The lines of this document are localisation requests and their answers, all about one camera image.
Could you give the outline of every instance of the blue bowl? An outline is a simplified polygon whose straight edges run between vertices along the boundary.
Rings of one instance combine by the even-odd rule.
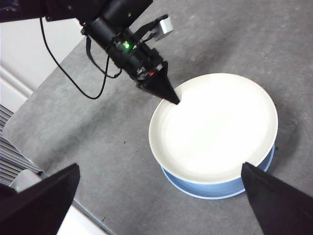
[[[263,171],[267,171],[275,152],[275,145],[266,158],[258,165]],[[221,184],[195,184],[185,180],[181,180],[161,167],[166,178],[178,188],[180,191],[201,199],[217,200],[236,196],[245,191],[245,187],[241,178],[221,183]]]

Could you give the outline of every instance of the black strap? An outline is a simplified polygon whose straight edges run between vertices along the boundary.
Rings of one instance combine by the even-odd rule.
[[[88,58],[90,59],[90,61],[105,75],[106,72],[100,68],[100,66],[95,62],[91,52],[90,52],[90,49],[91,49],[91,39],[90,37],[86,37],[86,54],[88,56]],[[117,78],[120,74],[122,73],[122,69],[119,70],[119,72],[113,76],[111,75],[108,75],[107,74],[107,77],[110,77],[110,78]]]

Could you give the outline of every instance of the white wall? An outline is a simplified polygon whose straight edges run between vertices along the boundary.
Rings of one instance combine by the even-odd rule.
[[[83,39],[81,26],[74,19],[44,20],[44,27],[47,42],[59,62]],[[39,19],[0,23],[0,29],[1,104],[15,112],[56,65],[45,48]]]

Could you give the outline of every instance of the white plate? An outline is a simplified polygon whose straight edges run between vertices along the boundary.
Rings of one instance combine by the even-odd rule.
[[[162,100],[149,127],[158,163],[192,183],[240,178],[242,163],[258,166],[277,135],[273,101],[255,82],[229,73],[193,78],[175,89],[180,103]]]

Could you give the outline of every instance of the gray table surface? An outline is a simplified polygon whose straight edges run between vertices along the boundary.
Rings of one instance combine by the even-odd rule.
[[[229,72],[263,86],[279,115],[269,172],[313,195],[313,2],[156,0],[132,28],[164,13],[175,31],[150,46],[169,61],[172,84]],[[62,65],[96,94],[102,75],[84,46]],[[92,51],[104,65],[103,50]],[[245,193],[201,200],[166,180],[148,143],[159,102],[125,73],[107,81],[100,99],[88,100],[56,69],[7,122],[4,136],[48,175],[78,163],[75,199],[114,234],[262,234]]]

